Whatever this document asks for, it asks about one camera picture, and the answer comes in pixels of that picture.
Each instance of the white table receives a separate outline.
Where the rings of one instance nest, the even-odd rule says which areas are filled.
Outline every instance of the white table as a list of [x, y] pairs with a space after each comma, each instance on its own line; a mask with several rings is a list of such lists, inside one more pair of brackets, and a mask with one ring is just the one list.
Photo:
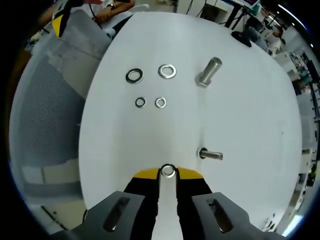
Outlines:
[[[195, 76], [212, 57], [223, 65], [208, 88], [199, 88]], [[173, 64], [176, 76], [161, 78], [162, 64]], [[125, 79], [133, 68], [144, 72], [138, 84]], [[146, 98], [145, 108], [135, 106], [138, 97]], [[166, 98], [165, 108], [155, 107], [158, 97]], [[248, 48], [204, 19], [136, 13], [101, 60], [85, 103], [79, 141], [84, 201], [92, 208], [123, 191], [136, 172], [171, 163], [202, 173], [213, 192], [245, 209], [258, 228], [273, 214], [277, 224], [295, 188], [301, 138], [291, 81], [258, 46]], [[200, 147], [224, 159], [199, 159]], [[153, 239], [181, 239], [178, 217], [171, 218], [177, 203], [172, 180], [161, 180]]]

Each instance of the washer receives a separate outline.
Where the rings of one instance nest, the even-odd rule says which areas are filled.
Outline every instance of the washer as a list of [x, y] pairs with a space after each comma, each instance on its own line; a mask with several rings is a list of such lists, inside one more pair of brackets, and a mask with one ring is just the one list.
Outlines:
[[[170, 75], [165, 74], [164, 73], [165, 68], [171, 69], [172, 73]], [[177, 74], [177, 70], [176, 70], [175, 66], [173, 66], [172, 64], [163, 64], [159, 67], [158, 73], [161, 77], [163, 77], [165, 79], [172, 79]]]
[[136, 107], [139, 108], [139, 109], [144, 108], [144, 107], [146, 106], [146, 104], [147, 104], [147, 101], [146, 101], [146, 99], [145, 99], [143, 96], [138, 97], [138, 98], [135, 100], [135, 105], [136, 105]]
[[[139, 77], [135, 80], [130, 78], [130, 74], [132, 73], [139, 73]], [[125, 75], [125, 80], [130, 84], [137, 84], [142, 81], [144, 78], [144, 72], [140, 68], [133, 68], [130, 71], [128, 71]]]
[[166, 99], [164, 97], [158, 97], [155, 100], [155, 105], [156, 105], [157, 108], [163, 109], [163, 108], [165, 108], [167, 106], [167, 101], [166, 101]]
[[[168, 169], [170, 169], [171, 171], [172, 171], [172, 173], [170, 173], [170, 174], [167, 174], [166, 172], [165, 172], [165, 170], [168, 170]], [[162, 167], [161, 167], [161, 175], [162, 176], [164, 176], [165, 178], [167, 178], [167, 179], [170, 179], [170, 178], [172, 178], [174, 175], [176, 175], [176, 168], [175, 168], [175, 166], [173, 166], [173, 165], [171, 165], [171, 164], [165, 164], [165, 165], [163, 165]]]

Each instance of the cable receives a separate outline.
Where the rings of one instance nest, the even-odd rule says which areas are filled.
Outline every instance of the cable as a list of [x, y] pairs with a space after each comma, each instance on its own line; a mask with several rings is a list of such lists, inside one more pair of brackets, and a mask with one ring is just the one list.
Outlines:
[[42, 27], [41, 28], [43, 31], [45, 31], [47, 34], [49, 34], [50, 32], [47, 30], [47, 29], [45, 29], [44, 27]]
[[202, 11], [205, 9], [205, 6], [207, 5], [207, 0], [204, 0], [204, 5], [201, 8], [200, 12], [195, 16], [196, 18], [199, 17], [199, 15], [202, 13]]
[[68, 230], [62, 223], [60, 223], [51, 213], [44, 207], [41, 206], [42, 210], [56, 223], [58, 224], [63, 230]]
[[[236, 17], [235, 19], [233, 19], [232, 21], [234, 21], [234, 20], [237, 20], [237, 19], [239, 19], [240, 17], [238, 16], [238, 17]], [[225, 21], [225, 22], [221, 22], [221, 23], [219, 23], [220, 25], [221, 24], [226, 24], [227, 22]]]
[[86, 209], [83, 213], [83, 216], [82, 216], [82, 222], [85, 221], [86, 217], [87, 217], [87, 214], [88, 214], [88, 210]]
[[88, 3], [88, 4], [89, 4], [89, 7], [90, 7], [90, 11], [91, 11], [91, 13], [92, 13], [92, 16], [93, 16], [93, 18], [96, 20], [97, 17], [96, 17], [96, 15], [95, 15], [94, 11], [92, 10], [91, 3]]
[[188, 10], [186, 11], [186, 14], [185, 15], [188, 15], [190, 9], [191, 9], [191, 6], [192, 6], [192, 3], [194, 2], [194, 0], [191, 0], [189, 6], [188, 6]]

